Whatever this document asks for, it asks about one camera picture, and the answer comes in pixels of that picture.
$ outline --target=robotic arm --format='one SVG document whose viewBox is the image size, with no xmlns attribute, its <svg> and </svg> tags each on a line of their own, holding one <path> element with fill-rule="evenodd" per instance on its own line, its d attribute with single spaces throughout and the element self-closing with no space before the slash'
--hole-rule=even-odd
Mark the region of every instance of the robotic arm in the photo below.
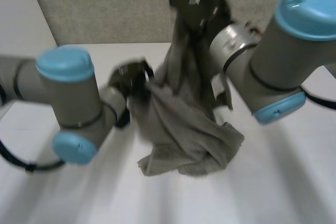
<svg viewBox="0 0 336 224">
<path fill-rule="evenodd" d="M 300 85 L 321 65 L 335 61 L 335 0 L 281 0 L 262 38 L 235 22 L 225 0 L 170 0 L 190 30 L 192 40 L 208 45 L 202 65 L 213 76 L 225 72 L 252 115 L 266 124 L 311 98 Z M 126 99 L 147 93 L 153 71 L 143 62 L 117 68 L 98 90 L 88 52 L 58 48 L 36 61 L 0 56 L 0 105 L 9 100 L 51 104 L 60 132 L 52 165 L 26 164 L 0 141 L 0 154 L 27 171 L 48 170 L 64 162 L 90 162 L 111 128 L 129 122 Z"/>
<path fill-rule="evenodd" d="M 307 93 L 300 85 L 335 62 L 335 0 L 281 0 L 260 41 L 232 20 L 225 0 L 170 3 L 194 39 L 207 41 L 209 71 L 226 73 L 261 124 L 302 107 Z"/>
<path fill-rule="evenodd" d="M 129 95 L 146 95 L 145 74 L 153 76 L 145 61 L 123 65 L 98 90 L 93 64 L 85 50 L 58 48 L 37 60 L 1 56 L 0 105 L 15 99 L 50 104 L 60 126 L 53 150 L 62 161 L 46 166 L 26 164 L 0 142 L 1 155 L 28 172 L 54 169 L 64 162 L 87 164 L 113 126 L 129 123 L 126 99 Z"/>
</svg>

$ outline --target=white table surface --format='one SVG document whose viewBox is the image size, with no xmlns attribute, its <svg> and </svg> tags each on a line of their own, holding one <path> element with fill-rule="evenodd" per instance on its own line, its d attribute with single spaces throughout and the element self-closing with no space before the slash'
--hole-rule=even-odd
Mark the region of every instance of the white table surface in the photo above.
<svg viewBox="0 0 336 224">
<path fill-rule="evenodd" d="M 81 45 L 91 54 L 98 85 L 124 60 L 146 57 L 156 67 L 169 44 Z M 336 98 L 336 80 L 324 68 L 305 82 Z M 296 113 L 261 126 L 233 89 L 234 111 L 218 109 L 245 135 L 226 170 L 203 178 L 169 172 L 144 177 L 137 161 L 151 144 L 132 123 L 112 130 L 85 167 L 25 174 L 0 161 L 1 224 L 336 223 L 336 112 L 307 101 Z M 0 121 L 0 138 L 20 157 L 54 158 L 58 131 L 48 106 L 16 102 Z"/>
</svg>

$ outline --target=crumpled cloth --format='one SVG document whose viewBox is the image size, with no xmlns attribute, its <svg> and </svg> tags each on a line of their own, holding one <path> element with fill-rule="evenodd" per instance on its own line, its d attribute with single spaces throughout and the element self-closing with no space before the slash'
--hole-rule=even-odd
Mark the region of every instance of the crumpled cloth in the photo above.
<svg viewBox="0 0 336 224">
<path fill-rule="evenodd" d="M 174 169 L 180 174 L 201 176 L 221 169 L 238 152 L 244 136 L 231 124 L 218 125 L 213 108 L 232 109 L 228 84 L 214 97 L 211 79 L 215 73 L 208 49 L 193 40 L 177 17 L 171 47 L 164 62 L 147 82 L 149 100 L 132 97 L 129 110 L 152 152 L 138 161 L 145 176 Z"/>
</svg>

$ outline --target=black cable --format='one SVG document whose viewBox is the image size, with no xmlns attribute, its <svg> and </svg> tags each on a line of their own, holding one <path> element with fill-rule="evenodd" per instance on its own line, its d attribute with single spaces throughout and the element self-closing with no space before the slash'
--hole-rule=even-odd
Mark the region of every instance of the black cable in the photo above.
<svg viewBox="0 0 336 224">
<path fill-rule="evenodd" d="M 306 97 L 311 100 L 314 103 L 317 103 L 318 105 L 321 105 L 323 107 L 332 109 L 332 110 L 336 110 L 336 101 L 329 101 L 329 100 L 325 100 L 323 98 L 320 97 L 316 97 L 314 95 L 311 95 L 310 93 L 308 93 L 306 90 L 304 90 L 302 87 L 301 89 L 303 90 L 304 94 L 306 95 Z"/>
<path fill-rule="evenodd" d="M 65 165 L 65 162 L 62 160 L 59 160 L 52 164 L 47 165 L 38 165 L 36 163 L 25 163 L 24 161 L 19 160 L 17 157 L 15 157 L 2 143 L 0 140 L 0 155 L 7 160 L 9 163 L 24 168 L 26 172 L 33 173 L 34 171 L 39 172 L 46 172 L 54 169 L 58 169 Z"/>
</svg>

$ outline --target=black ring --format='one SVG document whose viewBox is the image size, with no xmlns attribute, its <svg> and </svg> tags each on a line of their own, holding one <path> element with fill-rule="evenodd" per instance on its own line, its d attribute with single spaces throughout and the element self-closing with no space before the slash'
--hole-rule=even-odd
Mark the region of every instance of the black ring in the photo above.
<svg viewBox="0 0 336 224">
<path fill-rule="evenodd" d="M 2 105 L 7 102 L 6 92 L 5 92 L 4 88 L 1 86 L 1 84 L 0 84 L 0 98 L 1 98 L 1 101 L 2 101 Z"/>
<path fill-rule="evenodd" d="M 20 99 L 20 100 L 24 100 L 24 98 L 22 97 L 21 93 L 20 93 L 20 90 L 19 90 L 19 87 L 18 87 L 18 77 L 19 77 L 19 72 L 21 70 L 21 68 L 26 64 L 28 63 L 29 61 L 28 60 L 23 60 L 19 63 L 19 65 L 17 66 L 16 68 L 16 73 L 15 73 L 15 77 L 14 77 L 14 82 L 13 82 L 13 89 L 14 89 L 14 92 L 16 94 L 16 96 Z"/>
<path fill-rule="evenodd" d="M 256 80 L 258 82 L 260 82 L 262 85 L 264 85 L 266 88 L 269 88 L 269 89 L 273 89 L 275 91 L 280 91 L 280 92 L 291 92 L 291 91 L 294 91 L 295 89 L 299 88 L 300 86 L 296 87 L 296 88 L 291 88 L 291 89 L 282 89 L 282 88 L 277 88 L 277 87 L 274 87 L 266 82 L 264 82 L 263 80 L 261 80 L 257 75 L 256 73 L 254 72 L 253 70 L 253 67 L 251 65 L 251 63 L 248 65 L 249 66 L 249 69 L 251 71 L 251 74 L 253 75 L 254 78 L 256 78 Z"/>
<path fill-rule="evenodd" d="M 76 125 L 64 125 L 64 124 L 59 124 L 59 126 L 61 128 L 65 128 L 65 129 L 80 129 L 80 128 L 84 128 L 84 127 L 88 127 L 94 123 L 96 123 L 100 117 L 103 115 L 103 109 L 100 110 L 99 114 L 93 118 L 91 121 L 85 122 L 85 123 L 81 123 L 80 125 L 76 124 Z"/>
<path fill-rule="evenodd" d="M 239 56 L 241 55 L 243 52 L 245 52 L 248 49 L 254 48 L 256 47 L 258 44 L 250 44 L 247 45 L 243 48 L 240 48 L 238 51 L 235 51 L 233 55 L 230 56 L 230 58 L 228 58 L 228 60 L 225 62 L 224 66 L 223 66 L 223 71 L 225 72 L 227 70 L 227 68 L 229 67 L 229 65 Z"/>
</svg>

